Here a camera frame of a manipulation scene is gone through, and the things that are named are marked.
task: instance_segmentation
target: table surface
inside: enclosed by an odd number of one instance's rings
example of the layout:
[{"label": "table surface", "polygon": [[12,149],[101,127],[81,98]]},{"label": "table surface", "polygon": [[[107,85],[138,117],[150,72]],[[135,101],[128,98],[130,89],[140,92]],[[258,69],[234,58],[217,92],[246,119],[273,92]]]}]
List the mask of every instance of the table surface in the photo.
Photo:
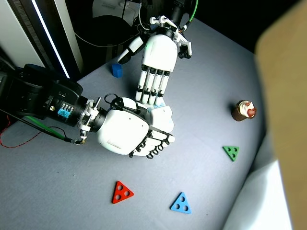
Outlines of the table surface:
[{"label": "table surface", "polygon": [[[153,160],[114,154],[94,133],[83,146],[41,134],[16,149],[0,148],[0,229],[33,230],[219,230],[246,178],[265,132],[263,100],[254,55],[194,20],[185,33],[191,59],[178,59],[165,102],[173,111],[176,141]],[[83,95],[96,99],[114,92],[134,98],[141,72],[139,53],[123,65],[123,77],[111,63],[80,80]],[[252,100],[258,114],[236,122],[230,108]],[[76,128],[51,119],[48,126]],[[2,136],[17,145],[37,131],[20,122]],[[239,146],[231,162],[222,146]],[[116,181],[135,195],[111,203]],[[180,192],[191,214],[170,210]]]}]

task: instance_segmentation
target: triangle with holes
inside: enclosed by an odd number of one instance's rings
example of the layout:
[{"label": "triangle with holes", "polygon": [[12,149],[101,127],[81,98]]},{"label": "triangle with holes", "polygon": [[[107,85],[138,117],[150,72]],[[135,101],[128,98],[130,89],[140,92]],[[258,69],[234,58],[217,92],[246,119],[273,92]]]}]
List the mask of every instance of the triangle with holes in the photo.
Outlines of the triangle with holes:
[{"label": "triangle with holes", "polygon": [[122,182],[117,181],[112,203],[116,204],[120,201],[132,197],[133,195],[134,193],[130,189],[128,189]]},{"label": "triangle with holes", "polygon": [[191,209],[184,193],[180,193],[175,202],[171,206],[171,210],[190,214]]},{"label": "triangle with holes", "polygon": [[232,161],[236,160],[236,156],[238,155],[238,152],[239,152],[239,147],[237,147],[237,146],[223,146],[223,149]]}]

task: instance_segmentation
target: white robotic hand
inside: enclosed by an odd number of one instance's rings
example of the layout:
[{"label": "white robotic hand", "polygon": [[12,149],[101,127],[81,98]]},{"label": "white robotic hand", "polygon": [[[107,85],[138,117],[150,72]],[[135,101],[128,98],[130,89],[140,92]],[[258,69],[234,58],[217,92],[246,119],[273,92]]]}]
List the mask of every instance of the white robotic hand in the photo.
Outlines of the white robotic hand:
[{"label": "white robotic hand", "polygon": [[[142,58],[142,70],[135,99],[143,104],[161,105],[169,75],[173,72],[177,60],[177,45],[180,58],[190,58],[191,42],[179,32],[178,27],[165,16],[152,17],[151,24],[159,26],[157,34],[150,37],[145,45]],[[144,46],[144,39],[136,38],[118,58],[119,63],[127,60]]]},{"label": "white robotic hand", "polygon": [[152,159],[175,141],[168,133],[174,127],[169,106],[148,109],[129,98],[115,96],[97,131],[100,145],[118,154]]}]

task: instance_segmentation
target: light strip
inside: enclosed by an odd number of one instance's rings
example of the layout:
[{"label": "light strip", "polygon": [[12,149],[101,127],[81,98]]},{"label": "light strip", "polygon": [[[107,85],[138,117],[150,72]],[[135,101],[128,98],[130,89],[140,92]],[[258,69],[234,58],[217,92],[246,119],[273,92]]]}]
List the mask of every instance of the light strip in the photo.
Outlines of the light strip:
[{"label": "light strip", "polygon": [[56,46],[54,45],[54,43],[53,43],[53,41],[52,41],[52,38],[51,38],[50,33],[49,33],[49,31],[48,31],[48,29],[47,29],[47,27],[46,27],[46,24],[45,24],[45,22],[44,22],[44,19],[43,19],[42,15],[41,15],[41,13],[40,13],[40,11],[39,11],[39,8],[38,8],[38,6],[37,6],[37,4],[36,4],[36,1],[35,1],[35,0],[32,0],[32,4],[33,4],[33,6],[34,6],[34,8],[35,8],[35,10],[36,10],[36,13],[37,13],[37,15],[38,15],[38,17],[39,17],[39,19],[40,19],[40,22],[41,22],[42,25],[43,25],[43,28],[44,28],[44,30],[45,30],[45,32],[46,32],[46,34],[47,34],[47,37],[48,37],[48,39],[49,39],[49,42],[51,43],[52,48],[53,48],[54,52],[56,53],[56,55],[57,55],[57,57],[58,57],[58,60],[59,60],[61,66],[62,66],[62,68],[63,68],[63,70],[64,70],[64,73],[65,73],[66,77],[67,77],[67,78],[70,78],[69,75],[68,75],[68,72],[66,71],[66,68],[65,68],[65,66],[64,66],[64,64],[63,64],[63,62],[62,62],[62,59],[61,59],[61,57],[59,56],[59,53],[58,53],[58,51],[57,51],[57,48],[56,48]]}]

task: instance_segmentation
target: chocolate cupcake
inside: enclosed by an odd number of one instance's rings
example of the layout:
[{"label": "chocolate cupcake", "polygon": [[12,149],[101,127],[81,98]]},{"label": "chocolate cupcake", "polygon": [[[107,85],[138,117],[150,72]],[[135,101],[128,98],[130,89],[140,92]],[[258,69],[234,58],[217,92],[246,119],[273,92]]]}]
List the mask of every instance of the chocolate cupcake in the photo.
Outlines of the chocolate cupcake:
[{"label": "chocolate cupcake", "polygon": [[236,121],[243,121],[246,118],[253,119],[256,115],[256,111],[257,109],[254,107],[253,102],[244,100],[236,104],[231,115]]}]

